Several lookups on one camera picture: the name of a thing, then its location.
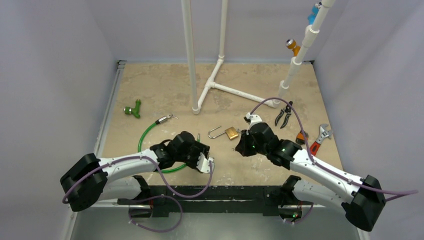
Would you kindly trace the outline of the brass padlock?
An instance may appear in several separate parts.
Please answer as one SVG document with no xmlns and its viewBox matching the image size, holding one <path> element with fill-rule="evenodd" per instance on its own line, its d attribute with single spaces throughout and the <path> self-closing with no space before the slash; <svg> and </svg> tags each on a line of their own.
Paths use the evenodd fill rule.
<svg viewBox="0 0 424 240">
<path fill-rule="evenodd" d="M 226 130 L 224 130 L 223 132 L 221 132 L 217 135 L 212 135 L 212 132 L 214 132 L 215 130 L 218 130 L 219 128 L 221 128 L 221 126 L 217 126 L 213 129 L 209 130 L 208 133 L 207 133 L 207 136 L 210 139 L 216 139 L 216 138 L 218 138 L 222 135 L 226 135 L 231 141 L 236 139 L 239 136 L 239 131 L 233 126 L 227 128 Z"/>
</svg>

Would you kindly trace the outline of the lock key set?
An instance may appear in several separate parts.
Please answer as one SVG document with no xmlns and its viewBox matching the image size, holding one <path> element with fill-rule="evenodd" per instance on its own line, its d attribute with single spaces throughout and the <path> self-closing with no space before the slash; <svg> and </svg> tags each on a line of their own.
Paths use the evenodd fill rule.
<svg viewBox="0 0 424 240">
<path fill-rule="evenodd" d="M 166 119 L 171 119 L 171 118 L 174 118 L 174 119 L 178 119 L 178 117 L 176 116 L 176 115 L 174 115 L 174 114 L 167 114 L 167 115 L 165 115 L 164 116 Z"/>
</svg>

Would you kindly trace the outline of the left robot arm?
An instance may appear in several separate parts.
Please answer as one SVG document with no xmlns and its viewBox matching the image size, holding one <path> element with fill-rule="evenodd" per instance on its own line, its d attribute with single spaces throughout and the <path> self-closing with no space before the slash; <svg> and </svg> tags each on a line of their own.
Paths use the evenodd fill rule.
<svg viewBox="0 0 424 240">
<path fill-rule="evenodd" d="M 109 199 L 127 199 L 138 205 L 149 199 L 148 185 L 137 174 L 159 173 L 175 163 L 186 164 L 199 173 L 212 175 L 215 169 L 210 147 L 182 131 L 137 153 L 99 158 L 94 153 L 82 156 L 59 180 L 64 191 L 63 204 L 81 212 Z"/>
</svg>

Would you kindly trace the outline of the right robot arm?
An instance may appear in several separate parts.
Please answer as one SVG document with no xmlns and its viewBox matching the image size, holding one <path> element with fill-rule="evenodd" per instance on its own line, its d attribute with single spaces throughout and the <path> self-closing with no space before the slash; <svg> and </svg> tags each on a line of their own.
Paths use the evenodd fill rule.
<svg viewBox="0 0 424 240">
<path fill-rule="evenodd" d="M 340 209 L 355 227 L 371 232 L 380 217 L 386 199 L 380 181 L 372 175 L 360 177 L 310 157 L 307 149 L 289 139 L 279 139 L 265 122 L 241 131 L 235 151 L 243 157 L 265 156 L 278 167 L 303 174 L 318 182 L 319 187 L 300 186 L 301 181 L 281 189 L 288 204 L 296 200 Z"/>
</svg>

